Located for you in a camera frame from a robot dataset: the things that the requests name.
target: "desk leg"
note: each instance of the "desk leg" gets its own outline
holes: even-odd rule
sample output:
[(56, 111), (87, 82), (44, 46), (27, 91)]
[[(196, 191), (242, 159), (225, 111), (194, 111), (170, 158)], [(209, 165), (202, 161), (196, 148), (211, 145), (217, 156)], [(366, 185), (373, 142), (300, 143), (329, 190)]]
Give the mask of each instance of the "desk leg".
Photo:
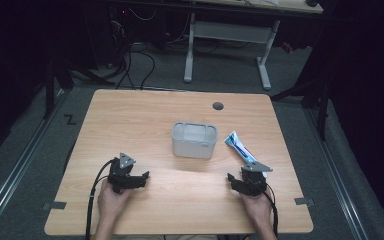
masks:
[(273, 45), (274, 38), (276, 37), (279, 24), (280, 24), (279, 20), (275, 21), (275, 23), (273, 24), (273, 27), (270, 31), (269, 39), (266, 43), (266, 48), (264, 49), (263, 56), (257, 58), (258, 69), (260, 70), (260, 77), (261, 77), (261, 81), (263, 82), (263, 88), (265, 90), (271, 89), (270, 79), (269, 79), (269, 76), (267, 75), (266, 61), (269, 56), (270, 49)]
[(191, 23), (189, 27), (189, 48), (186, 56), (185, 77), (184, 82), (192, 82), (193, 70), (193, 39), (195, 34), (195, 13), (191, 13)]

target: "gray carpet floor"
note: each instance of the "gray carpet floor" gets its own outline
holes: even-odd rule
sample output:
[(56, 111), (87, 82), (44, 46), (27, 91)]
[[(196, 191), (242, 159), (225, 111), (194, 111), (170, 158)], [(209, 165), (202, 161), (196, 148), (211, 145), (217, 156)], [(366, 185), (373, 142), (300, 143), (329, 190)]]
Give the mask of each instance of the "gray carpet floor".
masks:
[[(165, 50), (145, 45), (136, 45), (134, 49), (154, 58), (155, 69), (144, 84), (147, 88), (268, 95), (292, 87), (311, 53), (311, 48), (290, 54), (280, 48), (273, 48), (267, 62), (272, 89), (265, 91), (255, 63), (261, 46), (251, 45), (237, 49), (229, 47), (231, 45), (241, 44), (228, 43), (217, 49), (207, 44), (198, 45), (192, 83), (183, 82), (186, 54), (184, 44), (172, 44)], [(136, 88), (151, 69), (150, 58), (132, 53), (129, 75)], [(104, 75), (109, 71), (111, 70), (103, 68), (97, 73)], [(43, 206), (55, 198), (70, 149), (76, 141), (94, 91), (104, 88), (81, 80), (82, 76), (79, 74), (74, 75), (77, 76), (74, 89), (63, 94), (64, 101), (0, 215), (0, 239), (83, 239), (82, 236), (56, 237), (44, 233), (49, 210)], [(117, 83), (120, 76), (112, 81)], [(130, 82), (125, 79), (120, 89), (131, 87)], [(314, 230), (309, 234), (280, 234), (280, 239), (355, 239), (333, 187), (334, 183), (329, 177), (324, 161), (326, 152), (320, 144), (327, 146), (341, 173), (367, 233), (367, 239), (384, 239), (382, 207), (349, 149), (332, 104), (329, 105), (326, 125), (327, 141), (323, 143), (314, 134), (314, 126), (308, 119), (313, 110), (302, 109), (299, 97), (286, 98), (274, 102), (273, 105), (304, 196), (314, 201), (314, 205), (309, 207)], [(41, 124), (44, 106), (45, 91), (42, 90), (14, 124), (11, 134), (1, 146), (0, 188)], [(67, 124), (67, 115), (73, 116), (74, 125)]]

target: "gray plastic container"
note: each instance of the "gray plastic container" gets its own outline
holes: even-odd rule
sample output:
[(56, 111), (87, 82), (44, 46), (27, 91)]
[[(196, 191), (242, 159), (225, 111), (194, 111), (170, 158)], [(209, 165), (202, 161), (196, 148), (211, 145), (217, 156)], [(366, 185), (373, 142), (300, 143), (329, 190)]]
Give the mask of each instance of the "gray plastic container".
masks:
[(171, 136), (174, 155), (208, 159), (213, 155), (218, 132), (211, 124), (177, 122)]

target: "human arm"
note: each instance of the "human arm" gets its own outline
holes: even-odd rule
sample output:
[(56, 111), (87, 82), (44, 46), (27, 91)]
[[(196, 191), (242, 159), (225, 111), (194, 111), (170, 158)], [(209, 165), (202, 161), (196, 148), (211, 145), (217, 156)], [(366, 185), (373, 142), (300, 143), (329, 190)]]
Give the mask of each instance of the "human arm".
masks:
[(272, 207), (269, 199), (264, 194), (260, 194), (256, 197), (241, 193), (240, 195), (244, 201), (248, 217), (252, 221), (255, 230), (257, 230), (260, 239), (276, 240), (276, 235), (274, 234), (270, 223)]
[(101, 192), (98, 197), (100, 217), (95, 233), (96, 240), (112, 239), (114, 224), (125, 209), (132, 192), (133, 189), (125, 189), (122, 194), (117, 194), (107, 179), (102, 181)]

